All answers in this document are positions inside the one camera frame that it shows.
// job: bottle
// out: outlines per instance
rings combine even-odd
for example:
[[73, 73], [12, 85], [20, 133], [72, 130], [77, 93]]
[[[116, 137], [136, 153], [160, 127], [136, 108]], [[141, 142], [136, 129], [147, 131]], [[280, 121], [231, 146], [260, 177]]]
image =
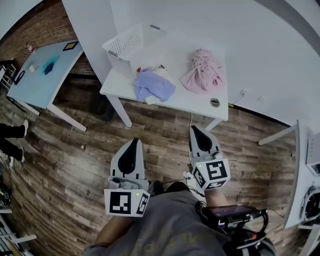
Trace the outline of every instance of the bottle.
[[29, 50], [30, 53], [33, 53], [35, 51], [35, 49], [29, 43], [26, 43], [26, 47], [27, 47], [27, 49]]

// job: purple cloth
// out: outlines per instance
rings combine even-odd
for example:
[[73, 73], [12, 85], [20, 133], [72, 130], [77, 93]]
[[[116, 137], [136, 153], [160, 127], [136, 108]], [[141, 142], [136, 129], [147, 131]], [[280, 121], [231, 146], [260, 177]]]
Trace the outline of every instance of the purple cloth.
[[175, 93], [176, 87], [167, 79], [155, 74], [151, 69], [142, 69], [133, 82], [137, 100], [143, 102], [149, 96], [167, 101]]
[[180, 82], [191, 92], [205, 94], [223, 85], [223, 77], [222, 65], [215, 61], [212, 52], [198, 49], [192, 57], [192, 70]]

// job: power outlet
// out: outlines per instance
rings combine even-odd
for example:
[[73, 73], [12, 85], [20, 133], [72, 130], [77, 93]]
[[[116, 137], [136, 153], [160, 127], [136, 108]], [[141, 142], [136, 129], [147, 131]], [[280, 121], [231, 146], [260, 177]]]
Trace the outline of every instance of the power outlet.
[[242, 89], [239, 93], [240, 97], [244, 97], [248, 92], [245, 89]]
[[260, 103], [264, 103], [266, 101], [266, 97], [260, 96], [259, 98], [256, 99], [256, 101]]

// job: person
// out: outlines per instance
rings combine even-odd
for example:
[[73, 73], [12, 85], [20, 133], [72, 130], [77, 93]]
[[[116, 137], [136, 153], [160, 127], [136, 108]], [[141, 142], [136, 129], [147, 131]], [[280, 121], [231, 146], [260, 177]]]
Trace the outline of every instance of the person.
[[23, 147], [13, 145], [5, 138], [24, 138], [27, 135], [29, 123], [24, 121], [21, 126], [9, 126], [0, 123], [0, 150], [9, 157], [12, 157], [22, 163], [25, 161], [25, 150]]
[[[206, 190], [208, 207], [230, 205], [220, 188]], [[225, 256], [226, 235], [202, 223], [197, 199], [183, 182], [149, 199], [141, 218], [113, 216], [85, 256]]]

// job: pink towel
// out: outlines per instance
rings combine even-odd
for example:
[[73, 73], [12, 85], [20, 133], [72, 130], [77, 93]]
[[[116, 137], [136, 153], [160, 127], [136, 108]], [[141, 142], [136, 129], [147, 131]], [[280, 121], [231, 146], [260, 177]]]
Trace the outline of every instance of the pink towel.
[[211, 51], [198, 49], [192, 57], [192, 70], [180, 78], [189, 91], [206, 94], [215, 86], [222, 85], [222, 65], [215, 61]]

